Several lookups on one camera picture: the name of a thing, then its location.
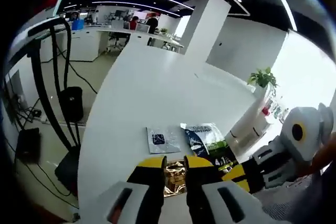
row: white pillar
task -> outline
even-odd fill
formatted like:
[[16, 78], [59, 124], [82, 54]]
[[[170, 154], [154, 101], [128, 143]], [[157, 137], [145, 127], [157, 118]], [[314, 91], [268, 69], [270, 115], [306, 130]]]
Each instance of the white pillar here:
[[224, 0], [196, 0], [195, 9], [181, 38], [180, 52], [203, 63], [218, 37], [231, 6]]

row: green plant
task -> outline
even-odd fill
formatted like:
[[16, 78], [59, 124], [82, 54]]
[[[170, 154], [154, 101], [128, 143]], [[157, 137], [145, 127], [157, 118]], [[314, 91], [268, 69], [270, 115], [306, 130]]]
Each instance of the green plant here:
[[264, 71], [257, 69], [256, 73], [251, 73], [250, 78], [247, 81], [247, 84], [251, 84], [255, 82], [262, 88], [266, 87], [267, 84], [270, 82], [275, 88], [277, 85], [277, 80], [275, 76], [271, 73], [271, 68], [268, 67]]

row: white desk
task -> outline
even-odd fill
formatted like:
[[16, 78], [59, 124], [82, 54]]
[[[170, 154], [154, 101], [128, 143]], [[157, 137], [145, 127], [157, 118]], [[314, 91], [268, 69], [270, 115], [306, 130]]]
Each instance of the white desk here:
[[[206, 63], [204, 68], [204, 73], [215, 69]], [[214, 122], [227, 133], [254, 100], [251, 92], [237, 87], [198, 78], [187, 59], [175, 52], [127, 45], [108, 72], [87, 121], [78, 169], [80, 208], [117, 181], [126, 181], [138, 162], [152, 156], [146, 126]], [[167, 154], [168, 160], [192, 153], [182, 130], [178, 139], [181, 152]], [[185, 195], [167, 198], [165, 206], [180, 204], [186, 210], [181, 214], [188, 216], [181, 200]], [[161, 216], [169, 214], [165, 206]]]
[[[71, 61], [94, 61], [99, 53], [106, 49], [109, 32], [130, 34], [129, 44], [147, 45], [149, 38], [169, 42], [177, 48], [183, 47], [177, 41], [160, 35], [143, 33], [124, 28], [110, 28], [104, 26], [85, 27], [82, 30], [71, 31]], [[64, 36], [63, 48], [67, 48], [67, 36]]]

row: blue bin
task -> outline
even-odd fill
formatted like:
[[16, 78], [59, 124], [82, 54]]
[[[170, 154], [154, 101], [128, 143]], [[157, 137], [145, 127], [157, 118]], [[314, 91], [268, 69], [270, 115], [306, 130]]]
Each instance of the blue bin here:
[[80, 30], [83, 29], [84, 20], [83, 19], [76, 19], [72, 22], [71, 30]]

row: office desk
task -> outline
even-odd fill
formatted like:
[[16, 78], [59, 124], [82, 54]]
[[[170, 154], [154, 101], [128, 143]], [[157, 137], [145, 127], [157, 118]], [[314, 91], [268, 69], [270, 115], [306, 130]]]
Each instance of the office desk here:
[[[72, 61], [94, 61], [100, 53], [106, 50], [109, 39], [108, 33], [125, 33], [130, 35], [129, 44], [147, 45], [149, 38], [169, 42], [176, 48], [183, 47], [177, 41], [160, 35], [143, 33], [123, 28], [110, 28], [104, 26], [85, 27], [82, 30], [71, 31], [71, 51]], [[67, 38], [64, 36], [63, 48], [66, 47]]]
[[[216, 69], [206, 63], [203, 67], [204, 74]], [[222, 71], [216, 70], [212, 78]], [[138, 162], [154, 156], [146, 126], [214, 122], [227, 133], [254, 97], [239, 85], [225, 83], [198, 78], [180, 54], [128, 44], [104, 79], [87, 120], [78, 169], [80, 208], [117, 181], [126, 181]], [[168, 160], [192, 153], [182, 130], [177, 137], [181, 152], [167, 154]], [[179, 209], [182, 218], [189, 215], [185, 195], [165, 199], [162, 216], [170, 213], [166, 202], [184, 207]]]

